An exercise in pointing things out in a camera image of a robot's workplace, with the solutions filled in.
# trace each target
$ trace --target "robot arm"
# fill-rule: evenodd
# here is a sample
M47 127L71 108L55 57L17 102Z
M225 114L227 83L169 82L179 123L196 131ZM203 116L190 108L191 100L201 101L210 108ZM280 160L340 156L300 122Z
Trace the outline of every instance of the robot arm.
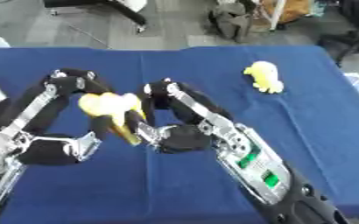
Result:
M61 69L29 88L0 116L0 206L26 165L71 165L88 159L102 142L108 120L91 121L88 133L75 138L45 135L68 98L77 93L111 92L92 72Z
M154 109L171 109L187 124L156 129L135 115L128 115L128 124L139 137L159 152L191 150L192 145L182 147L175 141L178 133L186 133L183 139L189 138L199 147L212 144L217 161L269 223L348 224L331 201L286 163L255 130L233 123L229 113L205 95L166 79L148 84L139 96L145 102L144 112L150 124L154 122Z

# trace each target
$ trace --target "table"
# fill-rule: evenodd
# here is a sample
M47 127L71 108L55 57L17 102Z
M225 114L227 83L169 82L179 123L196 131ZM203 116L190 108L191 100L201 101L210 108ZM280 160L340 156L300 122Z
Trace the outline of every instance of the table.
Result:
M278 65L283 94L258 93L242 77L256 60ZM359 94L319 47L0 49L0 87L17 97L60 67L96 71L118 93L165 77L187 82L255 128L347 216L359 216ZM52 132L85 133L88 120L73 105ZM170 113L158 116L160 124L175 122ZM0 219L4 224L119 222L263 223L211 150L159 155L116 136L83 164L30 167Z

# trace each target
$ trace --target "wire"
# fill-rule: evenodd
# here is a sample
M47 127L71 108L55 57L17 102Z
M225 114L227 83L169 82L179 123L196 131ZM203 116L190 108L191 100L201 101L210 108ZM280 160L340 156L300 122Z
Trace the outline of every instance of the wire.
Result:
M101 45L105 46L106 49L111 49L111 47L107 43L105 43L104 41L96 38L92 33L89 33L87 31L83 31L82 29L80 29L80 28L74 26L73 24L67 22L65 19L60 19L57 16L51 16L51 18L54 18L54 19L60 21L62 24L67 25L69 28L72 28L73 30L75 30L75 31L77 31L79 33L82 33L82 34L84 34L86 36L89 36L94 41L96 41L96 42L100 43Z

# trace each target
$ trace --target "metal stand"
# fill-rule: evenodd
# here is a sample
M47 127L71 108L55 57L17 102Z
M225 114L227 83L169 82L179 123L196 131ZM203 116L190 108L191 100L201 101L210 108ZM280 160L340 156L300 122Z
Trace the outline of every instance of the metal stand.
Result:
M74 7L88 4L104 4L121 12L128 19L132 20L136 25L136 32L140 33L145 31L147 26L147 20L141 14L131 10L126 5L120 3L117 0L44 0L45 7L51 9L50 14L52 16L58 16L59 12L54 8L59 7Z

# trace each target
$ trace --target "wheel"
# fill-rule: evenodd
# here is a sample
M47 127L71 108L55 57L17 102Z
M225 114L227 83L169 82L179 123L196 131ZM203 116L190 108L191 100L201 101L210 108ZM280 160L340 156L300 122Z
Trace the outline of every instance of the wheel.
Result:
M57 10L50 10L50 15L56 17L59 15L59 12Z
M138 25L136 26L136 33L139 34L139 33L142 33L146 30L146 26L145 25Z

